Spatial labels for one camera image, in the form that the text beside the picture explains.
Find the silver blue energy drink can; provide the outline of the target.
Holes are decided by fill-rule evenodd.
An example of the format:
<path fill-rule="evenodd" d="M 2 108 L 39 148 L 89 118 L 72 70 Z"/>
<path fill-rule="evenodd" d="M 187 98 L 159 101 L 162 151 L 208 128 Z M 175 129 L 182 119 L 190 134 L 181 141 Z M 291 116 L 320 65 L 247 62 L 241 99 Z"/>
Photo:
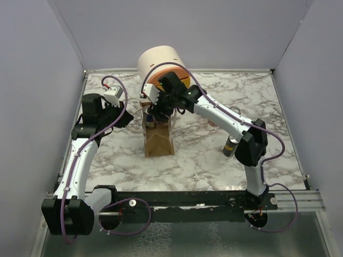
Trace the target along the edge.
<path fill-rule="evenodd" d="M 152 115 L 149 115 L 149 114 L 146 115 L 145 125 L 149 129 L 155 128 L 156 123 Z"/>

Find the brown canvas bag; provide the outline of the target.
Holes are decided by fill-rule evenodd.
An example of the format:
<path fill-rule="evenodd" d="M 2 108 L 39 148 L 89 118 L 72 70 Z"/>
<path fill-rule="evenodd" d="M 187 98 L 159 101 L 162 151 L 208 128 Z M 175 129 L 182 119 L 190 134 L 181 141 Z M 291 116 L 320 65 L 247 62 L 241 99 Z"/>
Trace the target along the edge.
<path fill-rule="evenodd" d="M 176 123 L 176 114 L 173 117 L 170 117 L 169 125 L 167 126 L 159 126 L 156 124 L 155 128 L 147 128 L 145 120 L 150 102 L 140 101 L 139 104 L 139 111 L 142 114 L 141 126 L 144 135 L 145 157 L 174 155 L 175 148 L 171 133 Z"/>

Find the purple fanta can front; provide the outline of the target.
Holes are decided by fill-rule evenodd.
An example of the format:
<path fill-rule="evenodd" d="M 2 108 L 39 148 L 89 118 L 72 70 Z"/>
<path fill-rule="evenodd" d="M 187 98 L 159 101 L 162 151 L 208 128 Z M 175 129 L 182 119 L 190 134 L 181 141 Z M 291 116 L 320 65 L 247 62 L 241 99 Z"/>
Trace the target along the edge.
<path fill-rule="evenodd" d="M 164 121 L 156 120 L 156 124 L 159 126 L 167 126 L 169 125 L 169 121 L 164 122 Z"/>

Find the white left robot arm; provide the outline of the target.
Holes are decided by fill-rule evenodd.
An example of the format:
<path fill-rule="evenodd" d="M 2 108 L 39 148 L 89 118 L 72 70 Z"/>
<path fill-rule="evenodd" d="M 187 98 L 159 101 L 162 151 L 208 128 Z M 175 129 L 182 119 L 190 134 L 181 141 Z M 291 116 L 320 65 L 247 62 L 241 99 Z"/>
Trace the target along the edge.
<path fill-rule="evenodd" d="M 111 189 L 97 187 L 86 196 L 85 187 L 91 163 L 106 130 L 126 127 L 133 115 L 120 101 L 120 93 L 85 94 L 82 113 L 71 132 L 71 153 L 62 180 L 51 199 L 44 199 L 41 210 L 52 235 L 89 235 L 96 214 L 104 208 L 113 211 L 118 197 Z"/>

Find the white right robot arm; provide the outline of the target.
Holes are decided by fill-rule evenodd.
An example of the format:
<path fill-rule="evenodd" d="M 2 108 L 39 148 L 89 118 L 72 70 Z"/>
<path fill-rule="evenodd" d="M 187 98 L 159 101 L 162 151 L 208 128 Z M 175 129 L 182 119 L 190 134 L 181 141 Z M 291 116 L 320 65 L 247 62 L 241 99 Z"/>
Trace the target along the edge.
<path fill-rule="evenodd" d="M 162 88 L 145 84 L 143 93 L 151 101 L 148 113 L 157 120 L 166 122 L 173 110 L 186 110 L 206 118 L 226 131 L 238 146 L 236 159 L 244 165 L 247 178 L 246 203 L 251 209 L 259 209 L 265 204 L 261 163 L 268 144 L 266 124 L 261 119 L 245 118 L 216 101 L 200 86 L 186 87 L 175 72 L 160 77 Z"/>

